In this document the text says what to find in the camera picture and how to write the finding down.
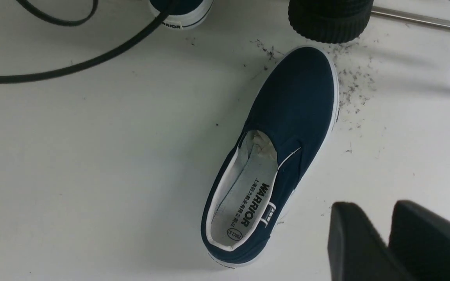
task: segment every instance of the black object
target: black object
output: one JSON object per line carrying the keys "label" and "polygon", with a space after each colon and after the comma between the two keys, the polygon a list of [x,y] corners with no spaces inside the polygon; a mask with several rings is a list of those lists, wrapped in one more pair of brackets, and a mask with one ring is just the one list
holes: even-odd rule
{"label": "black object", "polygon": [[386,247],[354,203],[332,206],[327,246],[333,281],[450,281],[450,222],[398,201]]}
{"label": "black object", "polygon": [[289,23],[301,36],[322,43],[345,43],[368,25],[373,0],[291,0]]}
{"label": "black object", "polygon": [[[53,23],[54,25],[70,26],[70,27],[81,25],[84,22],[86,22],[87,20],[89,20],[95,13],[96,7],[98,6],[98,0],[93,0],[93,8],[91,9],[89,16],[87,16],[86,18],[79,20],[79,21],[64,21],[64,20],[60,20],[58,18],[49,16],[48,14],[45,14],[44,12],[41,12],[36,7],[31,5],[27,0],[17,0],[17,1],[27,11],[29,11],[33,15],[37,16],[38,18],[41,18],[42,20],[47,21],[48,23]],[[79,71],[83,71],[85,69],[92,68],[93,66],[97,66],[97,65],[101,64],[102,62],[106,62],[110,59],[113,59],[114,57],[117,57],[118,55],[121,55],[122,53],[131,49],[133,46],[135,46],[140,41],[142,41],[147,36],[149,36],[156,28],[158,28],[161,25],[161,23],[168,17],[168,15],[171,13],[171,11],[177,7],[179,2],[180,2],[180,0],[171,0],[168,7],[164,11],[161,11],[161,13],[154,20],[152,20],[152,22],[150,22],[145,28],[143,28],[142,31],[140,31],[138,34],[136,34],[135,36],[133,36],[131,39],[124,42],[120,46],[108,51],[107,53],[99,55],[98,57],[94,57],[93,59],[86,60],[85,62],[80,62],[79,64],[74,64],[73,66],[67,66],[65,68],[55,69],[52,71],[45,71],[42,73],[23,74],[23,75],[0,75],[0,84],[35,82],[35,81],[40,81],[40,80],[57,78],[57,77],[69,75],[72,73],[76,73]]]}

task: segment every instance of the metal rod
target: metal rod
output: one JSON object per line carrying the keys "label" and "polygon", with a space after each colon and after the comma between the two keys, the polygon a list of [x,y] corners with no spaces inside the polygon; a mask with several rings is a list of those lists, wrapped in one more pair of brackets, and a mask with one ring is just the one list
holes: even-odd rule
{"label": "metal rod", "polygon": [[393,20],[406,21],[409,23],[416,23],[426,27],[435,27],[441,30],[450,32],[450,21],[440,18],[432,18],[430,16],[421,16],[419,14],[411,14],[404,11],[396,11],[381,7],[373,7],[371,11],[373,16],[381,16],[383,18],[390,18]]}

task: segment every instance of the black cable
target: black cable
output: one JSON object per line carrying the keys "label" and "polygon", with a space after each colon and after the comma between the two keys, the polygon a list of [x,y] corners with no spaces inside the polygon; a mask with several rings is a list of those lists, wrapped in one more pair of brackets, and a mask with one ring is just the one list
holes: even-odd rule
{"label": "black cable", "polygon": [[[17,0],[17,1],[20,4],[22,4],[23,2],[27,2],[27,0]],[[162,11],[158,16],[156,16],[156,18],[154,20],[152,20],[152,22],[150,22],[142,31],[140,31],[138,34],[136,34],[135,36],[133,36],[131,39],[124,42],[120,46],[108,51],[107,53],[99,55],[98,57],[94,57],[93,59],[86,60],[85,62],[80,62],[79,64],[74,64],[73,66],[67,66],[65,68],[55,69],[52,71],[45,71],[45,72],[41,72],[41,73],[32,73],[32,74],[23,74],[23,75],[0,75],[0,84],[16,84],[16,83],[35,82],[35,81],[47,80],[47,79],[51,79],[51,78],[57,78],[57,77],[69,75],[72,73],[76,73],[79,71],[83,71],[85,69],[92,68],[93,66],[97,66],[97,65],[101,64],[102,62],[106,62],[109,59],[117,57],[118,55],[121,55],[122,53],[126,52],[127,50],[129,50],[130,48],[132,48],[133,46],[138,44],[140,41],[142,41],[148,35],[150,35],[156,28],[158,28],[161,25],[161,23],[168,17],[168,15],[171,13],[171,11],[173,11],[175,9],[175,7],[178,5],[179,1],[180,0],[171,0],[168,7],[164,11]],[[97,4],[98,4],[98,0],[93,0],[93,9],[92,9],[91,13],[94,14]],[[30,11],[29,9],[27,9],[27,10],[29,12],[31,12],[32,14],[36,15],[34,9],[37,10],[37,8],[32,6],[31,4],[29,4],[29,5],[30,6],[23,5],[23,7],[25,9],[27,9],[28,7],[32,7],[32,8],[30,8],[30,9],[32,9],[32,11]],[[86,17],[85,19],[82,19],[80,21],[87,21],[91,17],[91,15],[92,15],[91,13],[88,17]],[[55,21],[55,20],[58,21],[59,23],[64,23],[64,22],[74,23],[74,21],[63,21],[63,20],[59,20],[57,18],[53,18],[52,16],[48,16],[47,14],[45,14],[41,11],[39,11],[38,14],[39,14],[38,18],[42,19],[42,17],[44,17],[44,18],[46,18],[45,21],[47,21],[49,23],[54,23],[53,21]]]}
{"label": "black cable", "polygon": [[87,22],[96,12],[96,8],[98,8],[98,0],[93,0],[93,7],[91,7],[91,12],[86,18],[83,18],[79,21],[64,21],[59,18],[55,18],[54,16],[50,16],[49,14],[45,14],[40,9],[36,8],[34,5],[29,3],[27,0],[16,0],[24,9],[29,11],[34,16],[37,16],[43,21],[48,23],[52,23],[54,25],[61,25],[63,27],[77,27],[78,25],[82,25]]}

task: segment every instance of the shoe insole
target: shoe insole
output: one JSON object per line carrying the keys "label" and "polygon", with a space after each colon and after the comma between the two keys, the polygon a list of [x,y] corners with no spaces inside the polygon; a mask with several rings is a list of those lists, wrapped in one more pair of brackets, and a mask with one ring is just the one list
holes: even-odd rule
{"label": "shoe insole", "polygon": [[243,171],[225,196],[211,222],[213,240],[232,247],[260,220],[268,204],[277,172],[277,161],[259,155],[257,144]]}

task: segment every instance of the navy blue slip-on shoe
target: navy blue slip-on shoe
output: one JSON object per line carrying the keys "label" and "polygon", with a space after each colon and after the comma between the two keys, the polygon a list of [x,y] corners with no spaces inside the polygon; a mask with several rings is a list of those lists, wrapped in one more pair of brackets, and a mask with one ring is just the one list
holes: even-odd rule
{"label": "navy blue slip-on shoe", "polygon": [[336,122],[338,99],[322,50],[296,48],[277,63],[207,198],[201,236],[217,263],[244,266],[263,250]]}
{"label": "navy blue slip-on shoe", "polygon": [[[188,30],[200,25],[209,14],[214,0],[181,0],[178,7],[162,23],[174,30]],[[154,16],[166,9],[171,0],[150,0],[148,6]]]}

